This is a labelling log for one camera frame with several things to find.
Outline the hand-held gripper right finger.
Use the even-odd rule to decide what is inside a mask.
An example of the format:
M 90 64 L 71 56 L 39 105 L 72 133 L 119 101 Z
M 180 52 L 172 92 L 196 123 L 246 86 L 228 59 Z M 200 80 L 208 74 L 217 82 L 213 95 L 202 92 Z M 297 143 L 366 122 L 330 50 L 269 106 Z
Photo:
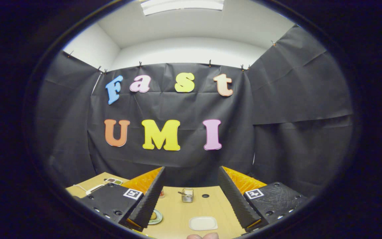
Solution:
M 283 183 L 266 184 L 225 166 L 219 167 L 218 183 L 246 232 L 286 218 L 307 200 Z

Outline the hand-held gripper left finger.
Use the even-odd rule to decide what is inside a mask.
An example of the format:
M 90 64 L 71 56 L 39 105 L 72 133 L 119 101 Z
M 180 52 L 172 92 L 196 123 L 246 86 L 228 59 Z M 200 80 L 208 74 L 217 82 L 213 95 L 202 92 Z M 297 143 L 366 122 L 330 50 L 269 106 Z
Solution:
M 78 201 L 106 220 L 142 232 L 150 222 L 165 176 L 165 167 L 159 167 L 121 185 L 106 183 Z

